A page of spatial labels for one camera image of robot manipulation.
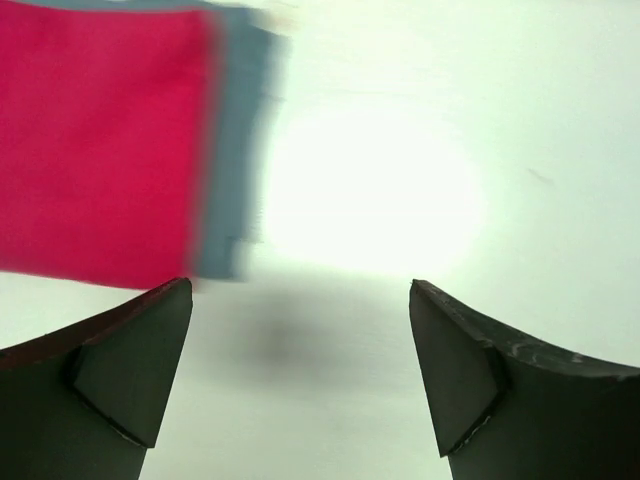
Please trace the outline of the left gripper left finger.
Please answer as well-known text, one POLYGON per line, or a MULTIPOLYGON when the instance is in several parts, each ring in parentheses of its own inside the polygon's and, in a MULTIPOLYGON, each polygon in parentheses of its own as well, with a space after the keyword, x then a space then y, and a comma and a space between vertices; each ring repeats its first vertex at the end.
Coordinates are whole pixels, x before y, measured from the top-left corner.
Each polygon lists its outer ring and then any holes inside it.
POLYGON ((189 329, 176 278, 1 352, 1 476, 127 480, 155 447, 189 329))

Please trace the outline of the red t shirt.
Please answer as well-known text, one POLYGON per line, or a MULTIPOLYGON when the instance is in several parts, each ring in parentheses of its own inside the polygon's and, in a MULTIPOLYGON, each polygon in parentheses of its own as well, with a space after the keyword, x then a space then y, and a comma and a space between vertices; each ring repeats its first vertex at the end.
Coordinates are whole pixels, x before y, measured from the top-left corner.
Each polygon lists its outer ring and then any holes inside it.
POLYGON ((147 289, 189 273, 217 31, 202 9, 1 5, 1 267, 147 289))

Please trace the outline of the folded light blue t shirt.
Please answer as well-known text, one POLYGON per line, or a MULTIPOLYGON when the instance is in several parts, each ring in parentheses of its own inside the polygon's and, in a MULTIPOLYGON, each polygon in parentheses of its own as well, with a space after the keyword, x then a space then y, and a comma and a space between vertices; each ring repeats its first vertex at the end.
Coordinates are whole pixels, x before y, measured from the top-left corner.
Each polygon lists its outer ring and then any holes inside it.
POLYGON ((255 128, 267 96, 278 35, 262 9, 207 1, 125 1, 137 11, 203 8, 219 17, 225 39, 217 113, 211 118, 207 204, 196 274, 238 277, 240 243, 248 238, 253 200, 255 128))

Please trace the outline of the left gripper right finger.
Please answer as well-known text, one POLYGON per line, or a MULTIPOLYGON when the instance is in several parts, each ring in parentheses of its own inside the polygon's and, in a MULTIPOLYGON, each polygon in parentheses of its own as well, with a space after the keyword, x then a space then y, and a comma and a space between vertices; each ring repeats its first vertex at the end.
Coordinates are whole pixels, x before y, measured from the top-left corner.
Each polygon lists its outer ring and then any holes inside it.
POLYGON ((456 480, 636 480, 639 371, 549 344, 412 283, 439 454, 456 480))

